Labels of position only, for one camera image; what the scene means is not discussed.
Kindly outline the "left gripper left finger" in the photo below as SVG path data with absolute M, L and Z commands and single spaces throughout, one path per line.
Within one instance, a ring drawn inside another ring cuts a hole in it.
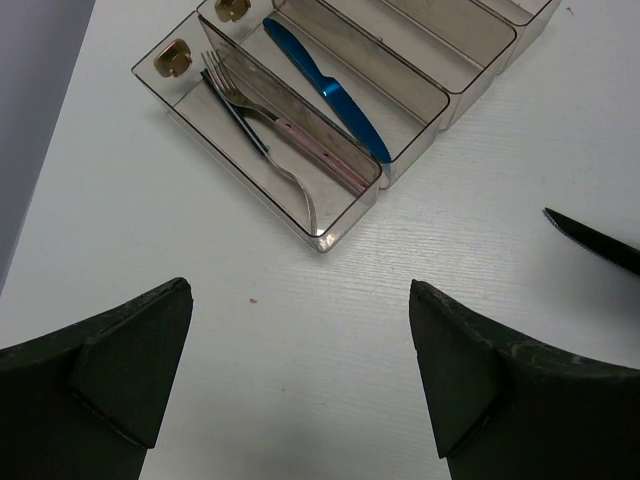
M 156 445 L 188 335 L 174 278 L 1 351 L 4 479 L 137 479 Z

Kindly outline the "pink handled fork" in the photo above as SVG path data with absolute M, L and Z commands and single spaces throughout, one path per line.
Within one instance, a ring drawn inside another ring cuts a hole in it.
M 216 51 L 205 50 L 201 54 L 201 58 L 213 81 L 213 85 L 233 107 L 238 108 L 242 113 L 251 111 L 264 117 L 280 134 L 291 140 L 305 154 L 316 160 L 322 168 L 333 176 L 336 182 L 340 183 L 353 195 L 358 196 L 368 188 L 368 181 L 355 173 L 309 134 L 298 128 L 291 120 L 274 113 L 266 106 L 254 102 L 245 95 L 231 79 Z

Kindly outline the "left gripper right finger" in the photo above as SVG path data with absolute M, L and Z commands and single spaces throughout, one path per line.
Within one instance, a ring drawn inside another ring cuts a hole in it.
M 414 281 L 409 322 L 454 479 L 635 479 L 639 373 L 529 337 Z

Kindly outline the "blue knife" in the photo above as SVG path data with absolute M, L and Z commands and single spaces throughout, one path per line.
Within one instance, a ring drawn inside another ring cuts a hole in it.
M 382 137 L 340 82 L 321 72 L 307 49 L 283 24 L 272 18 L 265 18 L 262 25 L 269 37 L 324 98 L 355 139 L 375 160 L 382 164 L 390 164 L 392 158 Z

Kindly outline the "black knife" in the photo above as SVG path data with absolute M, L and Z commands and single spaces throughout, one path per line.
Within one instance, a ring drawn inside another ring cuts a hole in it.
M 601 233 L 551 208 L 543 209 L 547 219 L 566 237 L 593 254 L 638 276 L 639 250 Z

